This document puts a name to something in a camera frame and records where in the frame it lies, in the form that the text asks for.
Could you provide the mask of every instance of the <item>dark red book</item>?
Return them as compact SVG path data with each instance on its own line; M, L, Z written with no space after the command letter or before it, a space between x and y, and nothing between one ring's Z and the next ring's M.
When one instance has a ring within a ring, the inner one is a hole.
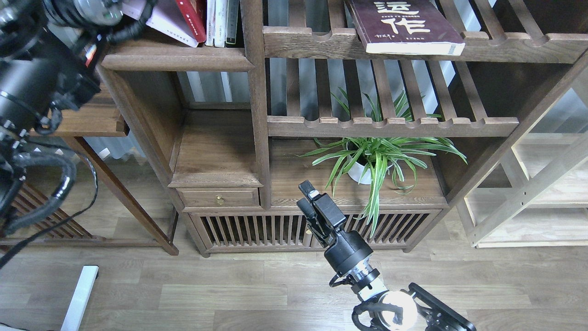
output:
M428 0L346 0L367 53L460 55L463 38Z
M205 0L176 0L178 8L186 21L194 39L198 42L206 41L206 29L204 28Z

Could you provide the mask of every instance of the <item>book cover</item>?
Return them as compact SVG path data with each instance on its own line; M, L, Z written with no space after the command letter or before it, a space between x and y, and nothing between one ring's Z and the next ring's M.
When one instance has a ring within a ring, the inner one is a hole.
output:
M204 28L204 0L175 0L184 21L192 31L192 35L198 42L206 41L206 29Z
M124 0L122 2L123 14L134 19L139 19L143 7L145 7L145 0ZM188 46L198 46L198 41L192 35L192 31L173 0L160 0L153 8L151 18L147 20L147 26Z
M215 47L224 47L226 42L226 14L228 0L216 0Z
M367 53L460 55L463 38L429 0L346 0Z
M206 46L215 44L215 0L206 1Z

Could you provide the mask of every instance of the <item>wooden cabinet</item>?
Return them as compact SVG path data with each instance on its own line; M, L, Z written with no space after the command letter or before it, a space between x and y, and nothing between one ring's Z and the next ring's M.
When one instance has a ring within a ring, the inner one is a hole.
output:
M459 57L367 54L346 25L343 2L326 3L328 33L305 26L303 0L289 1L285 27L264 24L267 3L241 0L244 49L194 49L147 36L111 48L102 63L117 105L176 209L185 212L203 255L320 249L306 234L296 207L302 197L297 185L310 179L324 188L329 173L328 164L312 167L310 159L296 156L313 148L311 137L451 137L468 165L453 155L426 158L429 168L421 171L412 193L398 195L391 185L381 192L381 223L369 240L375 247L410 251L477 187L588 63L583 55L588 3L581 1L558 6L556 0L498 0L491 7L486 0L471 0L482 30L467 31L454 2L438 0L439 10L466 41ZM278 88L270 86L269 58L286 58L284 112L269 106L268 91ZM317 107L312 109L300 103L300 91L307 88L300 84L302 58L316 68ZM350 115L333 112L329 94L337 86L330 85L328 59L342 60ZM358 72L358 59L369 60L371 73ZM417 59L426 61L441 118L426 115L412 63ZM445 61L456 73L449 83L441 70ZM390 66L400 72L414 122L395 116L386 76ZM247 72L250 105L187 109L175 71ZM375 83L382 122L363 114L359 77L365 75ZM213 192L232 187L247 198L211 206ZM257 191L258 200L250 200ZM204 192L212 195L198 200ZM364 236L367 227L355 217L367 197L367 189L348 178L341 179L335 195L350 217L348 227Z

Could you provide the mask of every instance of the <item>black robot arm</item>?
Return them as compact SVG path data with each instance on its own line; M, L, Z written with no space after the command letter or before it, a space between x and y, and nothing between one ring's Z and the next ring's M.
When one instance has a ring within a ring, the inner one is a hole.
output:
M472 323L417 284L411 283L408 291L389 291L379 271L369 264L373 250L357 231L344 230L347 218L331 197L319 193L309 181L298 187L305 198L297 205L306 217L308 229L327 248L325 259L336 273L329 285L351 285L361 301L352 312L359 330L408 330L419 314L427 321L426 331L476 331ZM427 306L417 304L415 299ZM359 320L364 312L372 318L370 326Z

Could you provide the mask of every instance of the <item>spider plant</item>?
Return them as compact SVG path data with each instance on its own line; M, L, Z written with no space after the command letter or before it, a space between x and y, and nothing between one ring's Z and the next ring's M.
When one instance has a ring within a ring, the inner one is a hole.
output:
M347 112L349 111L348 96L347 93L339 88L345 101L342 101L335 94L332 94L335 100L341 105L341 107ZM373 102L369 95L365 94L365 97L370 104L371 112L365 111L365 116L370 116L373 121L382 121L382 108L380 102ZM412 112L408 103L406 93L403 91L395 100L394 105L396 109L396 116L403 117L406 121L413 121ZM429 114L431 117L439 117L437 114ZM363 209L360 219L366 217L368 224L372 224L372 231L370 237L373 236L376 227L378 216L380 213L380 189L384 184L386 175L389 174L392 183L400 191L396 191L399 194L409 194L415 185L417 184L417 168L426 169L427 164L421 159L417 158L417 155L425 156L436 156L432 151L442 151L447 153L456 154L464 162L466 156L463 155L453 145L453 142L443 137L420 137L420 138L352 138L344 137L334 143L322 144L317 139L315 142L319 145L319 148L310 151L301 157L308 157L313 155L322 154L330 151L334 148L338 150L327 155L318 157L312 162L315 166L326 160L335 159L335 165L330 173L329 180L325 186L327 189L332 185L332 194L335 196L335 190L337 183L342 175L349 172L355 162L363 163L365 166L361 177L363 177L367 171L371 172L371 184L370 193L367 205ZM405 181L405 171L401 165L406 164L408 169L412 172L412 177L415 183L413 185L401 185Z

